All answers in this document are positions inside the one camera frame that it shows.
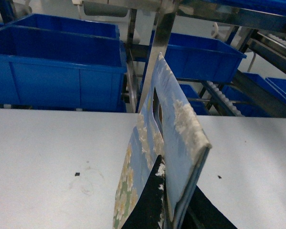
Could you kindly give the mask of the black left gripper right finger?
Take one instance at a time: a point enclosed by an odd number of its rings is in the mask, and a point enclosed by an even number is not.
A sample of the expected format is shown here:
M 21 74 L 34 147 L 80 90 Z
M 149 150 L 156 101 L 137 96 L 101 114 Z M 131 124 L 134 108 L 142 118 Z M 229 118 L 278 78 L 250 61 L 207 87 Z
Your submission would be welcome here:
M 236 229 L 196 186 L 187 208 L 182 229 Z

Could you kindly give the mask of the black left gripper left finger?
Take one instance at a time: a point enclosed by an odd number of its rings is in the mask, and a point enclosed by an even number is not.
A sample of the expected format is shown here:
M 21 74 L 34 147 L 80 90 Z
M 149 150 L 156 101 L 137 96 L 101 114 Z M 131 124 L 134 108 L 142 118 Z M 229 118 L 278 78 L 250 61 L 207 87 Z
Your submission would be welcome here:
M 138 203 L 123 229 L 161 229 L 164 225 L 165 162 L 159 155 Z

